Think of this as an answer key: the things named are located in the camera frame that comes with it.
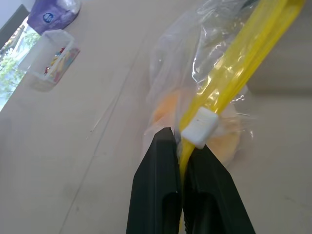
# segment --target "window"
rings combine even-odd
[[[40,38],[40,35],[28,26],[27,19],[28,17],[15,28],[13,35],[0,48],[0,110],[25,75],[17,66]]]

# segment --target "transparent plastic container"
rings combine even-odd
[[[79,52],[69,33],[61,29],[46,31],[19,64],[19,69],[57,83]]]

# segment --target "white table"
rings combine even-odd
[[[149,88],[149,52],[192,4],[83,4],[66,29],[81,53],[61,81],[39,91],[26,76],[0,113],[1,233],[125,233],[132,179],[150,114],[148,107],[142,108]],[[120,97],[113,99],[112,91],[118,93],[119,88]],[[299,148],[308,152],[311,128],[300,127],[302,136],[289,138],[286,146],[277,132],[296,131],[289,125],[293,112],[288,107],[300,111],[310,100],[256,102],[257,144],[249,157],[237,157],[230,171],[257,233],[311,233],[312,157],[298,153]],[[286,114],[276,106],[283,106]],[[309,123],[311,115],[300,121]],[[261,127],[268,119],[271,127]]]

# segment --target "purple package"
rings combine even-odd
[[[36,0],[27,23],[40,35],[63,29],[77,17],[80,6],[79,0]]]

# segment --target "label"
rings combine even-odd
[[[50,13],[50,12],[45,13],[45,14],[43,15],[43,21],[46,22],[46,23],[51,23],[51,21],[53,20],[53,18],[54,18],[54,15],[53,15],[52,13]]]

